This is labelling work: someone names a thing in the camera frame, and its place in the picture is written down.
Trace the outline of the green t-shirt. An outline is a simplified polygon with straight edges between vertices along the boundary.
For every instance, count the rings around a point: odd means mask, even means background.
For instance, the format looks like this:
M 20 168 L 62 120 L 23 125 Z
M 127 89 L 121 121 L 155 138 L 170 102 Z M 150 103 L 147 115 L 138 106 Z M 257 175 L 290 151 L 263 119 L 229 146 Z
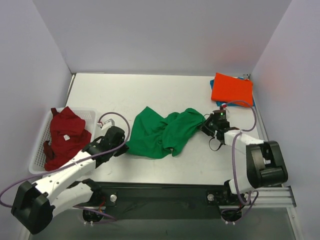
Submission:
M 178 156 L 203 123 L 203 115 L 193 108 L 162 117 L 146 107 L 133 122 L 128 154 L 150 159 Z

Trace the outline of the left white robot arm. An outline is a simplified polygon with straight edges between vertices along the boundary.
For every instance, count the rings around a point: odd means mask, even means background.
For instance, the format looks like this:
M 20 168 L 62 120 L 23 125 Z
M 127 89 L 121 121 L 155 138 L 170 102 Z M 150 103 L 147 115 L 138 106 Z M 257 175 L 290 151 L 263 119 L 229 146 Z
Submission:
M 99 186 L 79 178 L 126 151 L 125 132 L 111 126 L 104 136 L 86 145 L 63 167 L 50 171 L 33 183 L 25 180 L 17 189 L 11 214 L 32 235 L 43 231 L 52 219 L 65 210 L 82 203 L 95 206 L 101 201 Z

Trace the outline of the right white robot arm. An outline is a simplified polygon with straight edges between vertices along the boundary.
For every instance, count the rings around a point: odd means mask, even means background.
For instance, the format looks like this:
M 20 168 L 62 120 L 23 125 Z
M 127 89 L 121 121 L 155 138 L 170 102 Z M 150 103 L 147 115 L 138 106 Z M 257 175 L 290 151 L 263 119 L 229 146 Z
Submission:
M 224 109 L 214 110 L 201 125 L 201 131 L 219 142 L 231 147 L 233 178 L 225 182 L 222 200 L 233 204 L 238 199 L 242 204 L 249 201 L 243 198 L 253 190 L 281 185 L 288 181 L 288 171 L 280 145 L 276 141 L 264 141 L 245 134 L 244 130 L 231 127 Z

